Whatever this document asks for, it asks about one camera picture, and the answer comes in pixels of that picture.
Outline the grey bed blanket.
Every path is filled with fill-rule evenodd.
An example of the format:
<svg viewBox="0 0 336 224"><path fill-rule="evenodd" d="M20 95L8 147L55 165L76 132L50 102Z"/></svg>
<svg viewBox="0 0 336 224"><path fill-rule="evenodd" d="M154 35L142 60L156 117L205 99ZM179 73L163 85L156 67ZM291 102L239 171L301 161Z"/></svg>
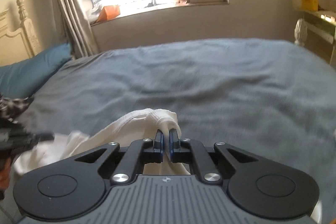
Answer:
<svg viewBox="0 0 336 224"><path fill-rule="evenodd" d="M18 120L30 131L91 136L149 108L176 113L185 138L310 174L323 223L335 218L335 70L289 42L200 40L68 61Z"/></svg>

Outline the beige curtain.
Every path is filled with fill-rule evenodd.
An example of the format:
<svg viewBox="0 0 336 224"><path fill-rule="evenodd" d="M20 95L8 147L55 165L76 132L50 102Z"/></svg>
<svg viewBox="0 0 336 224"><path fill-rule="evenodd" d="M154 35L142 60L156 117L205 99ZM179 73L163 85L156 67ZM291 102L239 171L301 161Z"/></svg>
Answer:
<svg viewBox="0 0 336 224"><path fill-rule="evenodd" d="M77 57L96 55L99 52L95 38L79 0L57 0L66 34Z"/></svg>

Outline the white green side table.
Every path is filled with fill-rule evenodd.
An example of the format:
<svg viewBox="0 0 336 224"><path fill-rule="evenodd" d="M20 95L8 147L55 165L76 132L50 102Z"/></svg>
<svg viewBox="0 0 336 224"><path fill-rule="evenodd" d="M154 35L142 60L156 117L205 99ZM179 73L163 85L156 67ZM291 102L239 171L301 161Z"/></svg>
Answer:
<svg viewBox="0 0 336 224"><path fill-rule="evenodd" d="M304 11L307 24L305 48L335 68L335 17L329 11Z"/></svg>

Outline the teal pillow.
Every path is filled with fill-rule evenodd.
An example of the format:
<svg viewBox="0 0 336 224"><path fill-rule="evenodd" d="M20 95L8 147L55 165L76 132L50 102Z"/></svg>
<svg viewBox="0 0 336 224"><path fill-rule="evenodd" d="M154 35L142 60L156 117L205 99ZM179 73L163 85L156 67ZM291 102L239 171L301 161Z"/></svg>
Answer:
<svg viewBox="0 0 336 224"><path fill-rule="evenodd" d="M32 96L72 59L71 45L61 44L33 58L1 67L1 93L9 98Z"/></svg>

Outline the orange bag on windowsill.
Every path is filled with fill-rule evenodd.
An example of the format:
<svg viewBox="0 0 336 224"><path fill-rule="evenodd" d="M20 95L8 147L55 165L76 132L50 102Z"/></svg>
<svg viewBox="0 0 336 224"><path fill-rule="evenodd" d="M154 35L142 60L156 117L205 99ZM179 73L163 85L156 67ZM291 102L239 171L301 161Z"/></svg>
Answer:
<svg viewBox="0 0 336 224"><path fill-rule="evenodd" d="M104 6L96 20L97 23L112 20L120 15L119 5Z"/></svg>

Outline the cream carved headboard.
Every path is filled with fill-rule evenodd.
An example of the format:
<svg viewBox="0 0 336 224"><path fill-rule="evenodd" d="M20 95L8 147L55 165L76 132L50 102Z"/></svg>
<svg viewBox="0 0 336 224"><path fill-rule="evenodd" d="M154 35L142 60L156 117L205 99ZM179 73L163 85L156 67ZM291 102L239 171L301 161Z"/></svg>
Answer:
<svg viewBox="0 0 336 224"><path fill-rule="evenodd" d="M33 21L25 8L25 0L17 0L17 7L21 24L15 31L9 29L8 10L1 12L1 67L33 58L42 51Z"/></svg>

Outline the white footboard bedpost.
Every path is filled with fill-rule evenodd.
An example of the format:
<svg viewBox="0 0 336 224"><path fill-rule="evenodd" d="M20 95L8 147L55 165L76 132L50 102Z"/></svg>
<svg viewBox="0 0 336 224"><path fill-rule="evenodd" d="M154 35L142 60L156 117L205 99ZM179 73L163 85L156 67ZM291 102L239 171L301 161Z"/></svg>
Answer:
<svg viewBox="0 0 336 224"><path fill-rule="evenodd" d="M303 18L300 18L294 29L295 45L303 47L307 40L307 24Z"/></svg>

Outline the plaid dark garment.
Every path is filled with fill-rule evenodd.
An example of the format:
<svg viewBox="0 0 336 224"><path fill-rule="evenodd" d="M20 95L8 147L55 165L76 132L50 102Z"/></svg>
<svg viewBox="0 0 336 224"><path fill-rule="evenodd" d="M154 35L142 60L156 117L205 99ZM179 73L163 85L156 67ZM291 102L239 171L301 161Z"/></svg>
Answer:
<svg viewBox="0 0 336 224"><path fill-rule="evenodd" d="M33 101L34 97L7 98L1 94L1 123L18 123L18 116L23 114Z"/></svg>

